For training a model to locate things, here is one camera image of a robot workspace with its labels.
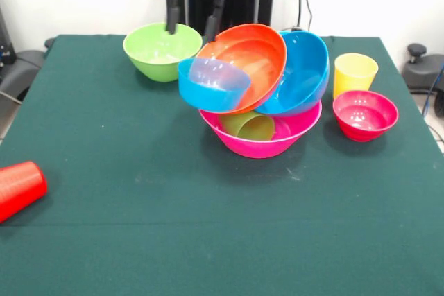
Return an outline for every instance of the floor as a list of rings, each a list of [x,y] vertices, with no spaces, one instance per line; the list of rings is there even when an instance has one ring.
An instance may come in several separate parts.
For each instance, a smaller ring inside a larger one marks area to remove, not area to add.
[[[422,108],[424,107],[426,95],[412,95],[412,96],[416,102],[416,105],[418,106],[418,109],[420,110],[420,112],[422,112]],[[433,134],[434,138],[436,140],[440,140],[439,136],[441,136],[441,138],[444,139],[444,119],[440,119],[435,115],[435,111],[433,108],[434,103],[435,103],[434,96],[430,96],[429,111],[427,112],[427,115],[425,116],[425,122],[429,126],[430,132]],[[441,149],[441,152],[444,153],[444,142],[437,141],[436,144]]]
[[[418,109],[420,112],[422,111],[422,107],[425,103],[425,95],[412,95],[413,99],[416,102],[416,105],[418,106]],[[439,119],[436,117],[434,108],[434,96],[430,97],[430,108],[427,113],[427,116],[425,117],[425,121],[427,124],[432,127],[436,132],[434,132],[432,129],[430,129],[430,132],[434,136],[436,140],[439,140],[439,135],[444,138],[444,119]],[[9,101],[7,98],[0,95],[0,144],[3,142],[3,139],[7,135],[9,128],[12,125],[12,122],[14,121],[15,115],[18,113],[20,106],[15,104],[12,101]],[[444,153],[444,142],[437,141],[436,144],[441,149],[441,151]]]
[[[16,103],[0,95],[0,144],[7,135],[18,111],[19,106]]]

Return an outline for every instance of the pink bowl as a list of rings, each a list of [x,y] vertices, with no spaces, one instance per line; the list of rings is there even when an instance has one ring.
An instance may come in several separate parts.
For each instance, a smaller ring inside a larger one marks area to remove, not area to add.
[[[349,91],[333,101],[333,112],[342,132],[358,142],[378,138],[398,121],[399,112],[384,95],[370,91]]]
[[[266,159],[283,153],[296,140],[312,128],[321,117],[322,103],[313,108],[289,117],[273,116],[275,134],[270,141],[253,141],[233,137],[222,131],[218,114],[199,110],[203,120],[215,131],[222,142],[233,152],[253,159]]]

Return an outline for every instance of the blue bowl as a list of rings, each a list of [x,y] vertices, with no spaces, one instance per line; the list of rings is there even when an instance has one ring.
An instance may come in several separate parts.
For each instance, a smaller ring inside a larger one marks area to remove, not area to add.
[[[209,112],[236,109],[250,77],[241,69],[213,58],[188,58],[178,65],[179,92],[190,105]]]
[[[328,50],[324,41],[308,31],[281,32],[287,47],[284,75],[273,95],[256,111],[293,116],[314,107],[328,84]]]

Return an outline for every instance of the bowl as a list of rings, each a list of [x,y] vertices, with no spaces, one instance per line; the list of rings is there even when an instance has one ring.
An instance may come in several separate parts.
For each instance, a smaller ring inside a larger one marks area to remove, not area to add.
[[[399,118],[395,103],[384,95],[362,90],[351,90],[336,97],[333,112],[342,132],[358,142],[378,138]]]
[[[242,24],[223,31],[206,44],[198,57],[216,58],[248,74],[251,86],[230,114],[251,111],[261,105],[279,85],[287,50],[278,32],[262,24]]]
[[[283,153],[304,133],[308,132],[321,117],[322,104],[319,101],[312,109],[295,116],[272,116],[275,121],[275,134],[270,141],[233,137],[222,130],[218,114],[202,110],[199,112],[203,120],[231,151],[253,159],[265,159]]]
[[[282,33],[287,46],[284,75],[277,89],[256,111],[292,116],[311,109],[325,93],[328,50],[319,36],[308,31]]]
[[[211,112],[238,106],[250,77],[234,65],[211,58],[189,58],[178,65],[179,92],[190,105]]]
[[[136,29],[123,41],[123,49],[134,66],[151,80],[169,82],[178,78],[178,63],[194,56],[202,37],[193,28],[178,24],[176,33],[165,24],[149,24]]]

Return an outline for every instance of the green bowl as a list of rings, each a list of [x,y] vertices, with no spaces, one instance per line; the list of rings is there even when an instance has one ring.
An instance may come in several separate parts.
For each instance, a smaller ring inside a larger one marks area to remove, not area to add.
[[[202,37],[193,28],[178,24],[176,33],[165,31],[165,23],[149,24],[125,37],[123,49],[145,76],[169,82],[178,79],[178,63],[193,57],[202,47]]]

